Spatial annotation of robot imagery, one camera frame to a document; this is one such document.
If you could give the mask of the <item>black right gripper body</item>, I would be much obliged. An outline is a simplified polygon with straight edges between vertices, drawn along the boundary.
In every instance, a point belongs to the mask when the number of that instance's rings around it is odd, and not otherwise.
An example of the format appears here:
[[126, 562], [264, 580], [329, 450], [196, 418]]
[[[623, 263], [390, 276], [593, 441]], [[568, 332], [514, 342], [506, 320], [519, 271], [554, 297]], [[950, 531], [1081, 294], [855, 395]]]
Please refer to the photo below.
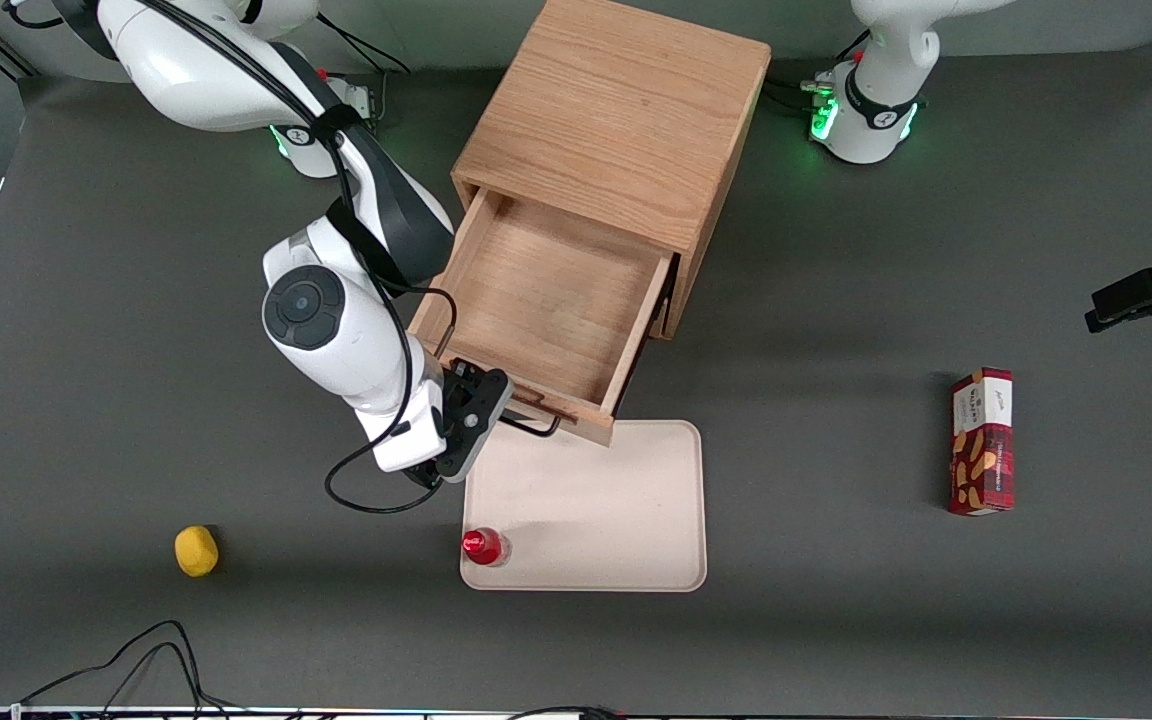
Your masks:
[[486, 430], [495, 406], [495, 369], [450, 364], [444, 374], [444, 430]]

